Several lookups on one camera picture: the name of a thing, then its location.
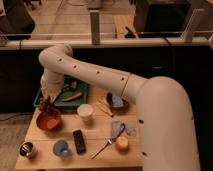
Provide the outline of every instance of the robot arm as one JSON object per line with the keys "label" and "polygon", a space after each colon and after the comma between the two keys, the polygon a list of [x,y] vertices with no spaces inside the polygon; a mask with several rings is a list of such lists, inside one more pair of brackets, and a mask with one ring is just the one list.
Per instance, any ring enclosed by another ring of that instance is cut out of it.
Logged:
{"label": "robot arm", "polygon": [[193,113],[189,98],[175,80],[143,77],[73,59],[68,45],[39,55],[44,96],[60,93],[63,74],[120,95],[136,104],[144,171],[200,171]]}

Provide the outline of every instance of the desk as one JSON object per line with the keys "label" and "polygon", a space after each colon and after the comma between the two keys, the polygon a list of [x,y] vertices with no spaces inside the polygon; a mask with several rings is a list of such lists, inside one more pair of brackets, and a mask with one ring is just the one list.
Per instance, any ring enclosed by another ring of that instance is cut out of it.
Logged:
{"label": "desk", "polygon": [[128,32],[125,27],[129,27],[129,29],[134,33],[136,38],[138,38],[135,27],[133,26],[133,22],[134,22],[133,15],[115,15],[114,23],[115,23],[116,37],[118,39],[125,39],[125,34]]}
{"label": "desk", "polygon": [[[139,150],[140,133],[137,127],[135,106],[130,104],[127,113],[115,115],[111,118],[95,105],[98,98],[105,94],[106,92],[102,89],[94,86],[89,87],[88,103],[94,106],[94,124],[91,127],[85,126],[76,114],[64,114],[62,115],[63,125],[58,132],[44,132],[36,126],[36,118],[39,114],[39,110],[36,109],[25,140],[33,142],[38,153],[32,160],[18,156],[15,165],[16,170],[140,167],[142,155]],[[91,156],[107,142],[110,123],[114,120],[124,121],[136,129],[136,136],[129,137],[130,149],[128,153],[120,154],[113,144],[91,160]],[[85,139],[87,151],[82,155],[78,155],[75,150],[72,137],[72,131],[75,129],[81,129]],[[55,156],[52,152],[53,144],[59,139],[67,140],[72,151],[72,155],[64,160]]]}

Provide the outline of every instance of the floor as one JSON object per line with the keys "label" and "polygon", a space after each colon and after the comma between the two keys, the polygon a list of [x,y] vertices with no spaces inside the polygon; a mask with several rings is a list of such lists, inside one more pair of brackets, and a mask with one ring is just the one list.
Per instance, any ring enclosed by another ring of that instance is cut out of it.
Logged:
{"label": "floor", "polygon": [[[36,27],[31,39],[88,39],[90,38],[90,15],[85,0],[43,0],[32,10]],[[114,15],[134,14],[129,0],[103,0],[100,10],[102,38],[115,38]]]}

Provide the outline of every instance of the black cable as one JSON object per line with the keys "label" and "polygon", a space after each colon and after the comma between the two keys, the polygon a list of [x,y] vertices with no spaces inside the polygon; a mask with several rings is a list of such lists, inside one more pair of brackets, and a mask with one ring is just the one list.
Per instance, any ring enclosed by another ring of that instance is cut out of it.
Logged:
{"label": "black cable", "polygon": [[170,47],[170,51],[171,51],[171,54],[172,54],[172,68],[173,68],[173,76],[174,76],[174,73],[175,73],[175,71],[176,71],[176,62],[175,62],[175,52],[174,52],[174,47],[173,47],[173,45],[171,44],[171,42],[166,38],[166,37],[164,37],[164,36],[161,36],[161,38],[163,38],[166,42],[167,42],[167,44],[169,45],[169,47]]}
{"label": "black cable", "polygon": [[10,116],[8,118],[5,118],[5,119],[0,119],[0,122],[3,122],[3,121],[7,121],[9,119],[12,119],[12,118],[15,118],[15,117],[18,117],[18,116],[25,116],[25,115],[32,115],[32,114],[27,114],[27,113],[19,113],[19,114],[15,114],[13,116]]}

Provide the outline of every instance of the office chair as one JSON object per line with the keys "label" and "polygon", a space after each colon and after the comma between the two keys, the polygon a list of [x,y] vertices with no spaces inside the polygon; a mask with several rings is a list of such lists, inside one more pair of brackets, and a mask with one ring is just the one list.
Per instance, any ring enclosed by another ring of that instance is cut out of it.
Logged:
{"label": "office chair", "polygon": [[32,1],[38,1],[39,5],[42,5],[41,0],[24,0],[24,3],[27,6],[30,5],[32,10],[35,10],[35,6],[34,6],[34,4],[32,4]]}
{"label": "office chair", "polygon": [[3,0],[5,14],[0,17],[0,31],[9,40],[29,39],[35,22],[24,6],[23,0]]}

